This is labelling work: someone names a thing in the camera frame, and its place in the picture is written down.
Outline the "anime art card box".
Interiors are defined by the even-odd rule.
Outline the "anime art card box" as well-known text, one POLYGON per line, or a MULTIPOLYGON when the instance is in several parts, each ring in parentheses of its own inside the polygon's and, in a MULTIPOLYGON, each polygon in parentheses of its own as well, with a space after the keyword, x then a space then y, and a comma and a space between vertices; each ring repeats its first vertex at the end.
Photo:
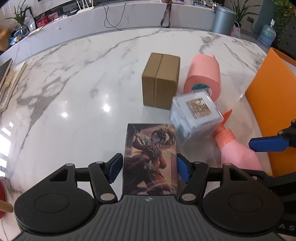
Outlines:
POLYGON ((178 194, 176 134, 172 124, 127 125, 122 193, 178 194))

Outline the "blue water jug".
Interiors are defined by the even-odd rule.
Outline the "blue water jug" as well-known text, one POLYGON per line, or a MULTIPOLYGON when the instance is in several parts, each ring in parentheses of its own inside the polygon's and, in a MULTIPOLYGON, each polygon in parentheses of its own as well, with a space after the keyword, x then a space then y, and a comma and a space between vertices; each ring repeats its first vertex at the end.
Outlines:
POLYGON ((269 25, 264 25, 258 37, 258 42, 264 45, 267 48, 271 47, 271 44, 276 38, 276 32, 274 29, 275 20, 271 19, 269 25))

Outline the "pink orange squeeze bottle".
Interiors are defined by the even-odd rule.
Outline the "pink orange squeeze bottle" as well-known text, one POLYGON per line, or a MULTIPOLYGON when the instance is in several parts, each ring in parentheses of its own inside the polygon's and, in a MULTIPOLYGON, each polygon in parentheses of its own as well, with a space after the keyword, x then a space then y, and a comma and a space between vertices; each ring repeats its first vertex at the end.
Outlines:
POLYGON ((223 121, 212 134, 221 152, 221 165, 230 163, 240 169, 264 171, 255 151, 241 144, 232 130, 224 126, 231 113, 229 109, 222 114, 223 121))

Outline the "green potted plant left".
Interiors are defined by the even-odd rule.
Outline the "green potted plant left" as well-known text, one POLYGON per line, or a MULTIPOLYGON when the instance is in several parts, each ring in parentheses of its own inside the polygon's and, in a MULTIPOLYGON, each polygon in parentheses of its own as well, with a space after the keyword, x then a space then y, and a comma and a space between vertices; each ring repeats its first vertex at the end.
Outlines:
POLYGON ((25 24, 26 12, 30 8, 26 1, 18 1, 17 5, 8 4, 9 12, 6 12, 5 20, 9 23, 11 32, 14 33, 25 24))

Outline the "pink tape roll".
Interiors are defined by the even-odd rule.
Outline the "pink tape roll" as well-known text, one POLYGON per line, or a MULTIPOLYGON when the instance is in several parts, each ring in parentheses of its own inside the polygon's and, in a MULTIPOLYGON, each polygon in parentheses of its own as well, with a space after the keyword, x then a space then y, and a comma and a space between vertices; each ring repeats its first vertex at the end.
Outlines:
POLYGON ((206 91, 213 101, 221 93, 220 66, 215 56, 196 54, 191 61, 183 93, 206 91))

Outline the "stacked books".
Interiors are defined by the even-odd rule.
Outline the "stacked books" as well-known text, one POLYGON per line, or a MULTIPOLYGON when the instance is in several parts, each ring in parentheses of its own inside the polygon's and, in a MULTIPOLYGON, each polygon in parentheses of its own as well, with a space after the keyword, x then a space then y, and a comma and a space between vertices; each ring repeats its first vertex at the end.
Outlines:
POLYGON ((26 67, 26 62, 14 65, 12 59, 1 65, 1 113, 8 107, 14 89, 26 67))

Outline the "pastel woven basket bag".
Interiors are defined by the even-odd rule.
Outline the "pastel woven basket bag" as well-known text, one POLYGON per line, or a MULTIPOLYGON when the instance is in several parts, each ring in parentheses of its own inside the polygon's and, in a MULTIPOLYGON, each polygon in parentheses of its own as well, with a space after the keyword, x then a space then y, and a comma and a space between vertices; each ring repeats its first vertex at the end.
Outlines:
POLYGON ((241 37, 241 30, 240 30, 240 25, 237 21, 234 22, 232 31, 231 31, 231 36, 239 38, 241 37))

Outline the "trailing green vine plant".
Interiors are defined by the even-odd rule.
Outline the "trailing green vine plant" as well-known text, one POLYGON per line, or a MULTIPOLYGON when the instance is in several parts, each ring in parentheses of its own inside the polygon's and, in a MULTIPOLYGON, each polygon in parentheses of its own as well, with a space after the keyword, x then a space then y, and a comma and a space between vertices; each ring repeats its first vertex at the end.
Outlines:
POLYGON ((275 25, 276 39, 282 41, 286 35, 286 25, 290 22, 292 16, 295 16, 295 1, 292 0, 275 0, 275 25))

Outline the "clear plastic card case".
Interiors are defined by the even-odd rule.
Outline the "clear plastic card case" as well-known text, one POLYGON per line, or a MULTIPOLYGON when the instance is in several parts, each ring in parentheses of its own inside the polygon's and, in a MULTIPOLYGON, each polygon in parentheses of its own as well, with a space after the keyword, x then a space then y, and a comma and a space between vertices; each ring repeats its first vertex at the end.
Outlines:
POLYGON ((206 91, 174 96, 170 122, 181 145, 197 142, 211 135, 224 120, 206 91))

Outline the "brown cardboard box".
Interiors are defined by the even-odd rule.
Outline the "brown cardboard box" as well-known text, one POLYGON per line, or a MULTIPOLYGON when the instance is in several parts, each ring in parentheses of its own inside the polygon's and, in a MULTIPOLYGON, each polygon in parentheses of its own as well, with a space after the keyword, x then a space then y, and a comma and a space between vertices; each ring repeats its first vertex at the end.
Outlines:
POLYGON ((151 53, 142 73, 142 99, 145 106, 171 109, 177 93, 181 58, 151 53))

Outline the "orange white storage box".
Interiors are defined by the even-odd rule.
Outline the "orange white storage box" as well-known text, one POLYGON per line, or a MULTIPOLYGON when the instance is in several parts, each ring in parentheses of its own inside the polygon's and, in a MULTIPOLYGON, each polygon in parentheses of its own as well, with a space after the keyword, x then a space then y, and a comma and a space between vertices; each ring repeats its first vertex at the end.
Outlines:
MULTIPOLYGON (((261 137, 276 136, 295 120, 295 61, 270 48, 245 92, 261 137)), ((266 152, 274 176, 295 172, 295 148, 266 152)))

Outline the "long leaf potted plant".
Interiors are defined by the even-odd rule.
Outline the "long leaf potted plant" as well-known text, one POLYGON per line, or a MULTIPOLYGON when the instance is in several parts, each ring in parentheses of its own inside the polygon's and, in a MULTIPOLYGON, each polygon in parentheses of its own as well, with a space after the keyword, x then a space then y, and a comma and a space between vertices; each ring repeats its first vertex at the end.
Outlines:
POLYGON ((236 13, 236 22, 238 25, 241 24, 242 19, 247 16, 247 15, 258 15, 257 13, 249 11, 250 8, 258 7, 260 5, 253 5, 253 6, 248 6, 248 0, 246 0, 243 5, 240 5, 240 1, 232 1, 230 0, 232 10, 236 13))

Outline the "white wifi router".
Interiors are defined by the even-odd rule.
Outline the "white wifi router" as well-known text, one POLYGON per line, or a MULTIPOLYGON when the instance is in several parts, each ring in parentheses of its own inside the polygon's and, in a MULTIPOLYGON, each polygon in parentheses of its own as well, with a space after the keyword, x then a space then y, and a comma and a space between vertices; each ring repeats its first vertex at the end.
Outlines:
POLYGON ((94 9, 94 1, 88 0, 77 0, 76 4, 78 6, 78 11, 76 14, 81 14, 87 11, 92 11, 94 9))

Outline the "grey metal trash bin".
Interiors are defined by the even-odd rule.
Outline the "grey metal trash bin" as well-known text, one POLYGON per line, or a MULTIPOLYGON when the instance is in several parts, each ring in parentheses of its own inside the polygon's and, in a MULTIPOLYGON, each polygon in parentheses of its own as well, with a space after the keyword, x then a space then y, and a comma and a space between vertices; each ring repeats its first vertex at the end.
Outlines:
POLYGON ((212 26, 212 32, 230 36, 237 13, 229 8, 223 6, 216 6, 214 8, 215 18, 212 26))

